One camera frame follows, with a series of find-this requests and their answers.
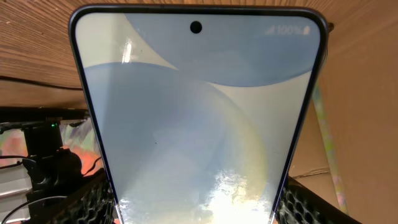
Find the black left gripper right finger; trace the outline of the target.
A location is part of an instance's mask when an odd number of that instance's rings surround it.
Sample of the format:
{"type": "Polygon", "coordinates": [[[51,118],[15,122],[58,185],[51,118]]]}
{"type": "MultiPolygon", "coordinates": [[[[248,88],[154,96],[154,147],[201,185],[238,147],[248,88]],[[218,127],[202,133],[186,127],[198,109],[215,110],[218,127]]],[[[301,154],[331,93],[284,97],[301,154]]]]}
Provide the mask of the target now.
{"type": "Polygon", "coordinates": [[[360,224],[291,177],[282,188],[275,219],[281,224],[360,224]]]}

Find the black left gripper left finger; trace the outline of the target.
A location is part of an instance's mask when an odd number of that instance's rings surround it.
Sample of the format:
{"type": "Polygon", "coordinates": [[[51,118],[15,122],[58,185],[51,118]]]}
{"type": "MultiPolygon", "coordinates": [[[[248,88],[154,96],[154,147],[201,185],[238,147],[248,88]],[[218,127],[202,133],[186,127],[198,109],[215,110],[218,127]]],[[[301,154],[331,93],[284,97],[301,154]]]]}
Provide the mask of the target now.
{"type": "Polygon", "coordinates": [[[103,169],[89,182],[42,213],[32,217],[37,224],[113,224],[114,195],[103,169]]]}

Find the blue Galaxy smartphone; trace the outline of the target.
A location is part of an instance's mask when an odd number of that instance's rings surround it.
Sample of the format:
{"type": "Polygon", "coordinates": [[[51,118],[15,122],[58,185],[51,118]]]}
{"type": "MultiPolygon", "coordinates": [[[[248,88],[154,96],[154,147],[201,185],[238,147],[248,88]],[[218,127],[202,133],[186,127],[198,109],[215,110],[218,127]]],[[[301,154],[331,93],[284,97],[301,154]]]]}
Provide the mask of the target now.
{"type": "Polygon", "coordinates": [[[272,223],[328,42],[306,7],[89,4],[70,43],[121,223],[272,223]]]}

